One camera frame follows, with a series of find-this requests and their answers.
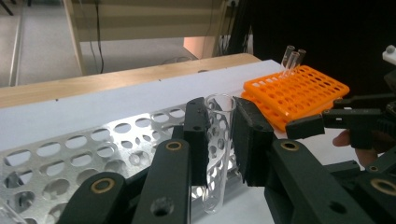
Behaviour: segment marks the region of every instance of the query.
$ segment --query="test tube rack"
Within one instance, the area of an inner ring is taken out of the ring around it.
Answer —
[[[320,114],[348,93],[347,85],[301,65],[287,77],[275,73],[245,82],[242,98],[254,102],[272,125],[285,132],[288,122]]]

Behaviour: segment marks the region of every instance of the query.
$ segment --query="glass test tube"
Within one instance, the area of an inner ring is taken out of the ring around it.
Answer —
[[[285,50],[285,54],[283,55],[282,62],[280,63],[280,73],[285,71],[286,65],[288,64],[289,57],[291,53],[295,50],[295,47],[292,45],[288,45]]]
[[[205,98],[205,107],[210,123],[207,130],[209,164],[202,199],[204,210],[214,214],[223,205],[236,104],[230,95],[213,94]]]
[[[299,57],[300,54],[297,51],[293,51],[291,53],[288,63],[286,64],[285,70],[283,71],[283,74],[280,76],[281,78],[285,78],[292,75],[293,69],[296,66]]]
[[[306,50],[305,49],[298,49],[297,52],[300,54],[300,56],[297,59],[296,67],[300,66],[301,63],[303,62],[304,56],[306,54]]]

